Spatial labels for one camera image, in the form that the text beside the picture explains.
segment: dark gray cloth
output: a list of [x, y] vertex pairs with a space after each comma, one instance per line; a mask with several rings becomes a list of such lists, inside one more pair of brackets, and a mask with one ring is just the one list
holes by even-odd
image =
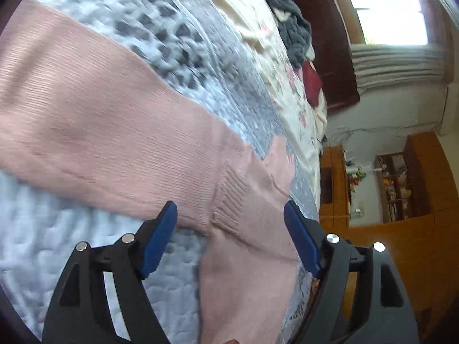
[[266, 0], [269, 7], [291, 13], [289, 19], [279, 21], [279, 34], [287, 49], [288, 59], [295, 70], [300, 70], [306, 61], [306, 52], [311, 45], [311, 25], [292, 0]]

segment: ribbed cuff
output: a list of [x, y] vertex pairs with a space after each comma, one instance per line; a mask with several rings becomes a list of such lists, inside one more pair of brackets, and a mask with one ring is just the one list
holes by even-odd
[[247, 181], [226, 165], [215, 195], [212, 224], [233, 233], [239, 233], [239, 219], [243, 215]]

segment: quilted bedspread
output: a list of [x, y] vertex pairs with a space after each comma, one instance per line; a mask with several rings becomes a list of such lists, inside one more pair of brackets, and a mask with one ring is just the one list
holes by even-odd
[[[206, 108], [262, 158], [274, 134], [285, 135], [263, 81], [244, 47], [210, 0], [38, 0], [110, 37], [144, 59], [167, 84]], [[308, 180], [296, 162], [291, 195], [317, 218]], [[0, 172], [0, 284], [40, 338], [52, 292], [74, 245], [96, 247], [135, 232], [140, 220], [56, 197]], [[158, 270], [144, 281], [173, 344], [199, 340], [197, 265], [205, 239], [177, 229]], [[305, 307], [310, 276], [290, 310]], [[115, 329], [128, 338], [113, 283], [107, 297]]]

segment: red cloth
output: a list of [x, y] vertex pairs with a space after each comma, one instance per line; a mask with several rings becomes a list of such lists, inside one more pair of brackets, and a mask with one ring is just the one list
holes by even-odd
[[320, 76], [311, 66], [310, 61], [305, 62], [303, 65], [303, 83], [306, 100], [312, 107], [317, 107], [318, 94], [323, 83]]

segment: white curtain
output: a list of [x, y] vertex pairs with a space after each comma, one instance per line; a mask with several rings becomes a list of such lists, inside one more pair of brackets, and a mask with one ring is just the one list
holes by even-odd
[[415, 82], [441, 81], [445, 76], [446, 50], [439, 45], [351, 45], [357, 89]]

